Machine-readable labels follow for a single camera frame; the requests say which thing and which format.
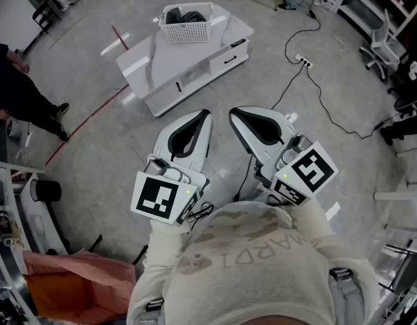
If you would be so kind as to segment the grey clothes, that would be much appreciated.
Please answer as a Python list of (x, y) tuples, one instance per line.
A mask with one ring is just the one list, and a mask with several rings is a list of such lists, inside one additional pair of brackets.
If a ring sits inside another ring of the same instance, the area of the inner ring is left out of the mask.
[(168, 11), (165, 19), (166, 24), (183, 24), (195, 22), (206, 22), (206, 18), (197, 11), (186, 12), (184, 15), (182, 15), (178, 7)]

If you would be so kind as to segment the white office chair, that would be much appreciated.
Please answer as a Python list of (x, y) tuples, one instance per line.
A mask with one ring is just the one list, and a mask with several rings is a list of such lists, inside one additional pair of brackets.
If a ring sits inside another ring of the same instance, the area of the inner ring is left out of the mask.
[(360, 53), (366, 53), (371, 57), (371, 60), (365, 65), (366, 69), (370, 70), (373, 65), (376, 65), (380, 71), (380, 80), (383, 83), (386, 81), (387, 69), (393, 67), (397, 70), (401, 62), (393, 47), (396, 42), (396, 37), (390, 33), (389, 14), (385, 9), (382, 26), (371, 32), (369, 48), (359, 48)]

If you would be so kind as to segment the person's left forearm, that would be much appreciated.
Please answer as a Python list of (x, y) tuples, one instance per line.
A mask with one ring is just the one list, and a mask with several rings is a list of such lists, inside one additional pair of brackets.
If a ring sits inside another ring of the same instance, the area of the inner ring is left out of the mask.
[(143, 261), (144, 272), (139, 282), (149, 285), (163, 283), (177, 265), (183, 253), (185, 241), (190, 230), (187, 221), (180, 226), (169, 225), (151, 219), (146, 258)]

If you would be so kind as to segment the grey chair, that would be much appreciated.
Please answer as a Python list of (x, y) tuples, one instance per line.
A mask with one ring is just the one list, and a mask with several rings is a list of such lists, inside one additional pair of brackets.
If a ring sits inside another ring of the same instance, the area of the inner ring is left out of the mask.
[(382, 251), (395, 254), (397, 265), (378, 285), (394, 295), (402, 295), (417, 283), (417, 238), (409, 240), (406, 248), (386, 244)]

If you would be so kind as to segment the person's cream sweater torso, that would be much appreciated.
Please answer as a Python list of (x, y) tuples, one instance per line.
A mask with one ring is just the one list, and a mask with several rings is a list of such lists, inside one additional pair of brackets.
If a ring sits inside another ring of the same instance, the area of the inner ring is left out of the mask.
[(294, 207), (242, 201), (209, 215), (162, 284), (137, 281), (127, 325), (367, 325), (380, 299), (370, 262), (335, 234), (314, 247)]

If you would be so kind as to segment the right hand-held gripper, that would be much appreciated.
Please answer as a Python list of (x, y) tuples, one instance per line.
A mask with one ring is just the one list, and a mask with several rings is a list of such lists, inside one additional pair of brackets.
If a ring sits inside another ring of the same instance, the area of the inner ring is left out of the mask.
[(278, 111), (239, 106), (229, 111), (229, 122), (245, 150), (263, 165), (257, 171), (263, 185), (290, 204), (306, 203), (338, 174), (322, 145), (295, 132)]

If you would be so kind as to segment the pink cloth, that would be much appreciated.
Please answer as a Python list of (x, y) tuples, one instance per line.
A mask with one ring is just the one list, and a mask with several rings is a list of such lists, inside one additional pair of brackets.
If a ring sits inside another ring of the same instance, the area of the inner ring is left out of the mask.
[(95, 309), (87, 314), (82, 325), (97, 325), (112, 320), (128, 310), (136, 284), (135, 267), (130, 263), (109, 259), (82, 249), (72, 255), (42, 255), (23, 252), (27, 273), (43, 275), (72, 272), (91, 283)]

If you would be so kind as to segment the black folding chair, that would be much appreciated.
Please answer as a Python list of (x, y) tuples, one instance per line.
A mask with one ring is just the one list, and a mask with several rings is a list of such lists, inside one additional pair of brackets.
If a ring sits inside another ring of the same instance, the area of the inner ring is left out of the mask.
[(48, 29), (54, 20), (62, 20), (48, 3), (42, 3), (33, 13), (32, 19), (41, 28), (41, 32), (46, 34), (49, 34)]

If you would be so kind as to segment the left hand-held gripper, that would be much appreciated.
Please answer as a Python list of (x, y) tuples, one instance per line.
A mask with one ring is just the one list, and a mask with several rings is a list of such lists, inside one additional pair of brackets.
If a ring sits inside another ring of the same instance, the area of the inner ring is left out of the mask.
[(148, 156), (145, 169), (137, 172), (131, 211), (175, 227), (194, 214), (209, 184), (200, 172), (208, 156), (212, 125), (211, 112), (202, 109), (160, 131), (154, 154)]

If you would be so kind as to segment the black cup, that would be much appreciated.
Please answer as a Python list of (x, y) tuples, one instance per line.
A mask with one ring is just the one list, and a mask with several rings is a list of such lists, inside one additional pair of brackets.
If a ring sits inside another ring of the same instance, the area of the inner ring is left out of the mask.
[(62, 188), (57, 181), (34, 179), (30, 183), (30, 195), (35, 202), (57, 202), (62, 197)]

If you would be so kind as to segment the white desk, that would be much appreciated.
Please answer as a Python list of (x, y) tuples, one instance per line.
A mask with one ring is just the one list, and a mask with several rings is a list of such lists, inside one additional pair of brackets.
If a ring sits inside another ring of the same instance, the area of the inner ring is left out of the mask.
[(53, 250), (60, 255), (68, 253), (60, 238), (50, 215), (50, 206), (45, 202), (34, 201), (30, 192), (30, 185), (37, 180), (35, 169), (27, 168), (31, 174), (20, 192), (14, 191), (12, 183), (14, 170), (19, 174), (18, 167), (0, 163), (0, 181), (3, 183), (4, 205), (0, 206), (9, 217), (9, 223), (15, 230), (14, 243), (6, 246), (0, 242), (0, 272), (5, 280), (8, 294), (16, 302), (26, 317), (26, 325), (41, 325), (37, 318), (37, 311), (26, 286), (23, 275), (27, 273), (22, 253), (35, 251), (45, 254)]

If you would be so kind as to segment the black office chair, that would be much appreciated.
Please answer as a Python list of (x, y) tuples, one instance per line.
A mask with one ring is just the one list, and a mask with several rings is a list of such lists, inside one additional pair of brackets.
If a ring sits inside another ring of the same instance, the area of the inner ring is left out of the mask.
[(392, 86), (388, 89), (389, 94), (394, 94), (397, 99), (394, 109), (401, 114), (414, 116), (417, 114), (417, 55), (408, 54), (404, 62), (390, 76)]

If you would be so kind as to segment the person's right forearm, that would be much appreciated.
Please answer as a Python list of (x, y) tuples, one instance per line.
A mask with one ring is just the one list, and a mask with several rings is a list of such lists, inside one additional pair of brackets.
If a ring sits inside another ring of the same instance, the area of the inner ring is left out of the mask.
[(334, 235), (325, 211), (315, 198), (287, 212), (292, 218), (292, 227), (314, 247), (323, 238)]

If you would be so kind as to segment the white marble-look low table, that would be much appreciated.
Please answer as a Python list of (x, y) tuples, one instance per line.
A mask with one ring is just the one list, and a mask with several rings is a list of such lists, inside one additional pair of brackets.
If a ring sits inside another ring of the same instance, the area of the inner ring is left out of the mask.
[[(219, 5), (214, 6), (213, 17), (209, 42), (170, 44), (160, 30), (117, 58), (135, 97), (155, 117), (248, 59), (249, 38), (254, 30)], [(229, 47), (240, 39), (247, 41)], [(232, 62), (223, 63), (234, 56), (237, 58)]]

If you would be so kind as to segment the white laundry basket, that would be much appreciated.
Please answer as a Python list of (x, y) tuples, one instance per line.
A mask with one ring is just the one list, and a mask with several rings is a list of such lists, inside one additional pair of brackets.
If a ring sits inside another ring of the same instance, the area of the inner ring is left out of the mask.
[[(200, 12), (206, 18), (206, 22), (166, 24), (167, 12), (175, 7), (180, 9), (182, 15), (190, 11)], [(158, 25), (170, 44), (203, 43), (210, 41), (212, 20), (212, 3), (182, 3), (166, 6), (162, 11)]]

